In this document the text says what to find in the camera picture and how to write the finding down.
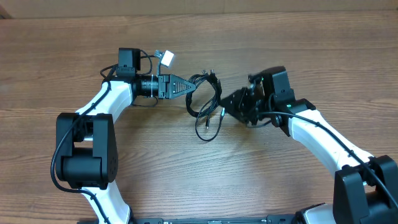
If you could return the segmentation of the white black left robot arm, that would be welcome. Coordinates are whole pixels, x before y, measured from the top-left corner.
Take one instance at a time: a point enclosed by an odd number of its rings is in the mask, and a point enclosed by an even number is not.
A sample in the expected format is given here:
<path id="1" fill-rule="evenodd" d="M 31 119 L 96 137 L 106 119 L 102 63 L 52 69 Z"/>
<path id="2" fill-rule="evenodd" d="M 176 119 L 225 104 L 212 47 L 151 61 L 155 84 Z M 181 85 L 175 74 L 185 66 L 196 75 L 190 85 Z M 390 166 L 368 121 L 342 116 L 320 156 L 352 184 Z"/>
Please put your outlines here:
<path id="1" fill-rule="evenodd" d="M 141 49 L 120 48 L 118 62 L 107 67 L 101 89 L 74 113 L 61 113 L 56 121 L 56 149 L 50 176 L 63 192 L 82 194 L 95 211 L 97 223 L 135 223 L 131 207 L 116 183 L 118 150 L 114 124 L 137 96 L 173 99 L 195 91 L 190 81 L 160 72 L 140 73 L 141 60 L 153 57 L 169 67 L 168 50 L 148 55 Z"/>

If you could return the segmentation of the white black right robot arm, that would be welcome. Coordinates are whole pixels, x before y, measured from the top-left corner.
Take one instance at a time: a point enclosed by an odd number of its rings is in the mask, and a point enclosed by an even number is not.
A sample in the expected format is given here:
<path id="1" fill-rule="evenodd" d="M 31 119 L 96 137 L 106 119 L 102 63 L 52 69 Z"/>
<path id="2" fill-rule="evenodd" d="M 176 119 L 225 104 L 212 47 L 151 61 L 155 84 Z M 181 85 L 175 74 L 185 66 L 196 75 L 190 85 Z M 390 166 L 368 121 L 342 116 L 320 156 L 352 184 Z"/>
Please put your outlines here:
<path id="1" fill-rule="evenodd" d="M 267 118 L 304 145 L 334 178 L 333 202 L 303 208 L 281 223 L 397 223 L 397 163 L 375 157 L 333 128 L 316 107 L 296 99 L 285 67 L 248 76 L 249 86 L 220 100 L 232 117 L 257 125 Z"/>

